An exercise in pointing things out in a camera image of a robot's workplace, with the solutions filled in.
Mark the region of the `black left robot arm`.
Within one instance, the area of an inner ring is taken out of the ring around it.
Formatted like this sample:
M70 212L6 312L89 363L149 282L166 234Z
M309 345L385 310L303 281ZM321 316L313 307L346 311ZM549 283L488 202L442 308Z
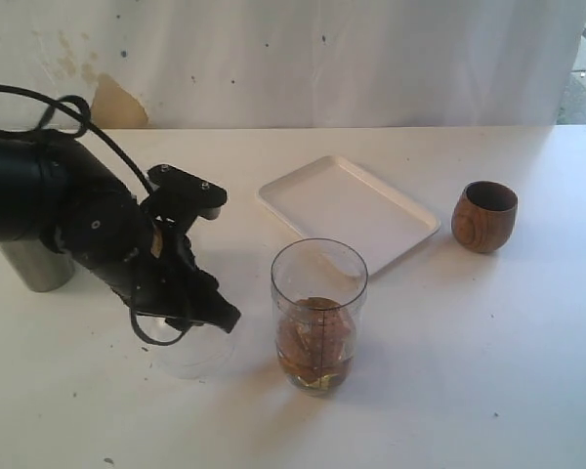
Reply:
M143 201L77 140L47 130L0 139L0 242L39 240L106 284L137 317L185 334L209 324L230 333L240 311L195 262L187 232L214 219L227 192L174 166L147 172Z

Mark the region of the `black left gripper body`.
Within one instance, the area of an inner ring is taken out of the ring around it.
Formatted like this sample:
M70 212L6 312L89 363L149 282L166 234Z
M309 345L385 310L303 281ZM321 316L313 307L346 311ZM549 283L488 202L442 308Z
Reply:
M156 210L155 192L137 202L126 189L60 190L44 201L41 240L100 279L129 309L172 325L195 317L200 270L185 220Z

